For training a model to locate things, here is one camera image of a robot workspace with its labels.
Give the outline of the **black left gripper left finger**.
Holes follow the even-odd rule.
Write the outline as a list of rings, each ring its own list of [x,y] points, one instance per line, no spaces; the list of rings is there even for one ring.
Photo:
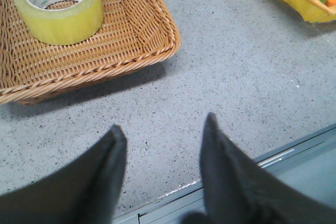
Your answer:
[[[53,174],[1,196],[1,223],[112,223],[121,193],[127,139],[113,125]]]

